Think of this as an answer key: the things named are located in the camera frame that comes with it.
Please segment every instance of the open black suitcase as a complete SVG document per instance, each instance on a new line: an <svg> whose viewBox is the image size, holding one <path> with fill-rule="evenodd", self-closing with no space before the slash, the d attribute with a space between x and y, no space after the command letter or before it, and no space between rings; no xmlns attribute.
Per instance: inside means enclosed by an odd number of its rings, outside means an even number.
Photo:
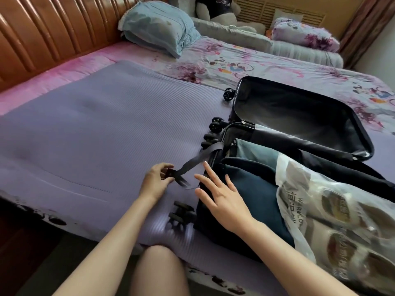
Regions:
<svg viewBox="0 0 395 296"><path fill-rule="evenodd" d="M203 149L223 144L211 153L211 167L226 160L235 139L242 139L275 149L337 182L346 182L395 202L395 185L363 164L373 156L373 144L357 115L346 104L250 76L242 78L236 90L226 89L224 99L233 100L229 121L214 117L210 124L212 133L206 134L201 144ZM179 184L179 177L185 172L182 169L181 173L169 174ZM210 195L202 184L200 188ZM178 209L169 214L171 220L181 224L193 222L195 229L214 243L260 261L244 241L216 221L201 201L196 214L186 204L176 202L175 205Z"/></svg>

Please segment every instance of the translucent plastic bag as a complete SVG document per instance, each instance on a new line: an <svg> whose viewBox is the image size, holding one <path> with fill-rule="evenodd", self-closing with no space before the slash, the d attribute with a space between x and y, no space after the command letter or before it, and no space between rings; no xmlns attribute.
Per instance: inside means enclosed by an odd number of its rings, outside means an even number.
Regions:
<svg viewBox="0 0 395 296"><path fill-rule="evenodd" d="M295 248L357 290L395 295L395 204L284 154L277 201Z"/></svg>

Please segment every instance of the stuffed animal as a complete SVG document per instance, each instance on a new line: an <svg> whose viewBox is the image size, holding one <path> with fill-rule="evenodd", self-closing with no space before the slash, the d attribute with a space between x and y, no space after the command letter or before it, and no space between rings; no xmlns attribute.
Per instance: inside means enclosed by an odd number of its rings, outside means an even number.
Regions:
<svg viewBox="0 0 395 296"><path fill-rule="evenodd" d="M264 35L265 26L260 23L238 22L236 16L241 8L233 0L196 0L196 15L201 20L216 22L224 26L252 28L253 32Z"/></svg>

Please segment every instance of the suitcase lid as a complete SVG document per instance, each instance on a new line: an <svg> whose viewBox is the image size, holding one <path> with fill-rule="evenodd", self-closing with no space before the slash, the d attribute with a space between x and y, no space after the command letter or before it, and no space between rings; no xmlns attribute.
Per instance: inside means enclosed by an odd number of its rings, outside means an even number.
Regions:
<svg viewBox="0 0 395 296"><path fill-rule="evenodd" d="M255 131L312 143L322 151L360 161L374 154L372 141L353 109L297 87L246 76L236 87L233 114Z"/></svg>

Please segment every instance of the hand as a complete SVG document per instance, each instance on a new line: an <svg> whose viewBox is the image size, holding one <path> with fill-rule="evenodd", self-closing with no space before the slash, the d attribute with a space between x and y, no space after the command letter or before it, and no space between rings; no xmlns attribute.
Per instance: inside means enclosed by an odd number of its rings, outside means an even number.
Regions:
<svg viewBox="0 0 395 296"><path fill-rule="evenodd" d="M229 176L225 176L228 184L225 185L207 162L204 162L203 165L210 179L201 174L195 174L195 178L211 191L214 200L200 188L195 190L195 194L225 229L240 235L246 226L254 223L255 219L251 216L243 198L230 181Z"/></svg>
<svg viewBox="0 0 395 296"><path fill-rule="evenodd" d="M165 192L167 185L174 181L174 178L166 178L168 168L173 168L173 164L160 163L154 165L145 175L141 184L139 197L153 197L157 202Z"/></svg>

